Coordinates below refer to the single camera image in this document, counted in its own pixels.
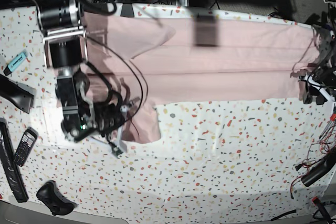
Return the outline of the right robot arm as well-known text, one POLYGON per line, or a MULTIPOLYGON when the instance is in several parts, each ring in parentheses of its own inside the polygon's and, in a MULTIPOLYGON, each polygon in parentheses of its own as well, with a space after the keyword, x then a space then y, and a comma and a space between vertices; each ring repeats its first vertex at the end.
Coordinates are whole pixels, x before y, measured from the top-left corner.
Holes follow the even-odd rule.
POLYGON ((111 7, 102 9, 86 0, 33 0, 37 20, 43 34, 46 61, 57 71, 56 96, 62 105, 62 131, 66 139, 80 142, 101 135, 111 147, 114 156, 127 151, 122 141, 123 126, 132 103, 125 102, 107 78, 88 60, 87 35, 84 23, 86 10, 110 16, 117 11, 114 0, 111 7), (89 78, 81 71, 85 64, 107 87, 107 97, 95 102, 88 96, 89 78))

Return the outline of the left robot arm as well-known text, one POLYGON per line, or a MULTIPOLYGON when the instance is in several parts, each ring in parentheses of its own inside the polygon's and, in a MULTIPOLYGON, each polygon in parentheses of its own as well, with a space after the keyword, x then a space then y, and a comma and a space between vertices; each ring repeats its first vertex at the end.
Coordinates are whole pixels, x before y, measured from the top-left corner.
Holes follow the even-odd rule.
POLYGON ((317 62, 312 64, 313 69, 300 78, 305 83, 302 95, 304 104, 332 102, 335 105, 335 0, 323 2, 328 5, 326 22, 313 24, 319 36, 316 42, 320 54, 317 62))

